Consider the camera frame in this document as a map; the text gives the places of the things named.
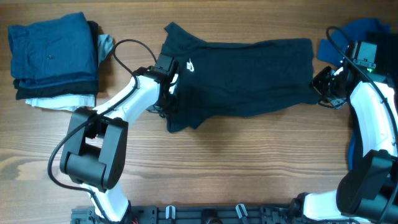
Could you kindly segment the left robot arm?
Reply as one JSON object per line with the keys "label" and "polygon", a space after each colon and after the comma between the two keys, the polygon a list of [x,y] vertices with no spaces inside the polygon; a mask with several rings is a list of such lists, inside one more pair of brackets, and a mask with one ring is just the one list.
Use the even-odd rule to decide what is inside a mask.
{"label": "left robot arm", "polygon": [[124,170],[130,125],[149,108],[168,108],[178,68],[174,65],[141,67],[129,83],[106,103],[89,110],[77,109],[61,152],[60,171],[69,176],[73,190],[86,192],[100,223],[131,223],[131,203],[119,183]]}

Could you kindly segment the dark green t-shirt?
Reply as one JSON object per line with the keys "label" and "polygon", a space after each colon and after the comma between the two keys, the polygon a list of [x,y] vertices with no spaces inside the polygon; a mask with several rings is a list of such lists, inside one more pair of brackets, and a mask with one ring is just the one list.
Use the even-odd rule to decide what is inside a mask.
{"label": "dark green t-shirt", "polygon": [[253,44],[206,42],[171,22],[163,54],[179,62],[176,109],[167,129],[196,129],[212,116],[256,116],[298,104],[314,105],[310,39]]}

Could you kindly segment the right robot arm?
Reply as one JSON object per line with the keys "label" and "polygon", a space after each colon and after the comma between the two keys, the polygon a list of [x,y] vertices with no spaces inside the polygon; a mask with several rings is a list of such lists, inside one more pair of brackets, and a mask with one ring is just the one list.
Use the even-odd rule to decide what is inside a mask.
{"label": "right robot arm", "polygon": [[356,131],[353,163],[334,191],[302,193],[289,218],[307,223],[397,223],[395,89],[370,69],[324,68],[311,87],[332,108],[349,105]]}

